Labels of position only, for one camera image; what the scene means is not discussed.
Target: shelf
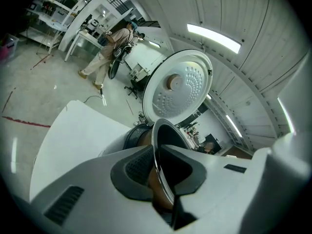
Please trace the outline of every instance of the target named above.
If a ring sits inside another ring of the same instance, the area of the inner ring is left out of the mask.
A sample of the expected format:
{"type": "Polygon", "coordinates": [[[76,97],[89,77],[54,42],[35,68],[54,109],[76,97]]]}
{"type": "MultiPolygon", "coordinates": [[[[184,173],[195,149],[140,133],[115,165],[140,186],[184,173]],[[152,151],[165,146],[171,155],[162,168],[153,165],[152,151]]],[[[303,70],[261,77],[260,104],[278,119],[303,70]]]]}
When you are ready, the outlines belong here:
{"type": "Polygon", "coordinates": [[[70,8],[66,7],[64,4],[61,4],[61,3],[58,2],[58,1],[55,1],[55,0],[47,0],[47,1],[56,4],[57,6],[63,8],[64,10],[71,11],[70,8]]]}
{"type": "MultiPolygon", "coordinates": [[[[26,31],[24,32],[21,32],[20,35],[24,36],[24,37],[27,37],[27,34],[26,34],[26,31]]],[[[28,38],[31,39],[31,40],[34,40],[36,42],[39,42],[41,43],[43,38],[46,38],[44,41],[43,41],[43,45],[45,46],[48,46],[50,47],[52,42],[53,42],[53,36],[48,36],[47,34],[43,33],[42,31],[40,30],[37,30],[33,27],[29,27],[28,28],[28,38]]],[[[60,42],[60,39],[56,39],[55,42],[54,42],[54,46],[55,47],[56,45],[58,45],[60,42]]]]}

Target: white round lid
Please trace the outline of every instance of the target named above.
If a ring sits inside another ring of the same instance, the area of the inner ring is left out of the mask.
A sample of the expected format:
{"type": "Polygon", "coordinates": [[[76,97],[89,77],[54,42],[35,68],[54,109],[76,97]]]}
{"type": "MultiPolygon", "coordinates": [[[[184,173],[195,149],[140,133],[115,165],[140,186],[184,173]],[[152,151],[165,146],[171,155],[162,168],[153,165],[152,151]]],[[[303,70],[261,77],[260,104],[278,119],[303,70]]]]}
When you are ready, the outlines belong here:
{"type": "Polygon", "coordinates": [[[205,100],[213,67],[199,50],[183,50],[161,62],[153,71],[143,95],[143,111],[149,125],[165,118],[178,124],[205,100]]]}

